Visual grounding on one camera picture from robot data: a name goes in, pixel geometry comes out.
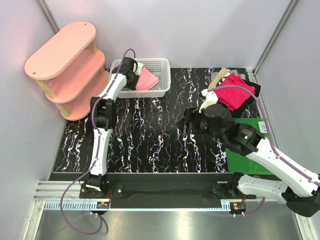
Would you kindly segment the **light pink t-shirt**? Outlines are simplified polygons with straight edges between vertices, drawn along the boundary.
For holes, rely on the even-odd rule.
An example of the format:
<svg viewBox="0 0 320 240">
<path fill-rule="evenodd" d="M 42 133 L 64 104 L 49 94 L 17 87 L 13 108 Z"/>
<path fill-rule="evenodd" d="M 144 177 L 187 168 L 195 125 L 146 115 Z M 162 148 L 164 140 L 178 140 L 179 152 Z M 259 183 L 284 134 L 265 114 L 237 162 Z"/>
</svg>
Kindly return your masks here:
<svg viewBox="0 0 320 240">
<path fill-rule="evenodd" d="M 144 67 L 141 70 L 135 89 L 137 91 L 147 91 L 153 88 L 158 82 L 158 77 Z"/>
</svg>

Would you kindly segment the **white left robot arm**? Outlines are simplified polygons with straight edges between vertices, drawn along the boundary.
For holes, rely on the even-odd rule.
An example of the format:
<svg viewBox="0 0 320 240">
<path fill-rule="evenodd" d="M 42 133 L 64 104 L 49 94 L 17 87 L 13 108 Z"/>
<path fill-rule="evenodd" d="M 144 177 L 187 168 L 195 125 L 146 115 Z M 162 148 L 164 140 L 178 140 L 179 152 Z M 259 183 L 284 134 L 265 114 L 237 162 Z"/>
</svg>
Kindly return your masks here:
<svg viewBox="0 0 320 240">
<path fill-rule="evenodd" d="M 81 199 L 105 198 L 108 194 L 107 155 L 110 136 L 117 122 L 115 101 L 124 87 L 135 87 L 141 70 L 134 58 L 124 57 L 113 71 L 107 86 L 90 100 L 93 150 L 88 174 L 82 178 Z"/>
</svg>

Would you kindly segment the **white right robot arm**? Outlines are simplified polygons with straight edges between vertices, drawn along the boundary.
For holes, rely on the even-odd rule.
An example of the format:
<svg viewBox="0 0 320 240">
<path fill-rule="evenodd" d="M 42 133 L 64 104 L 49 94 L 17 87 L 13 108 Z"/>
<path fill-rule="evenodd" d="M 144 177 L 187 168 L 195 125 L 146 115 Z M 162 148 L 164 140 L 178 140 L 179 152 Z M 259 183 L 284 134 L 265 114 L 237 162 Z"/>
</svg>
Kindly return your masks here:
<svg viewBox="0 0 320 240">
<path fill-rule="evenodd" d="M 279 178 L 268 180 L 235 172 L 223 189 L 230 197 L 265 197 L 284 203 L 307 218 L 320 210 L 320 176 L 290 158 L 285 159 L 263 133 L 252 125 L 235 122 L 231 112 L 220 104 L 204 110 L 187 108 L 176 126 L 183 134 L 218 138 L 228 150 L 255 161 Z"/>
</svg>

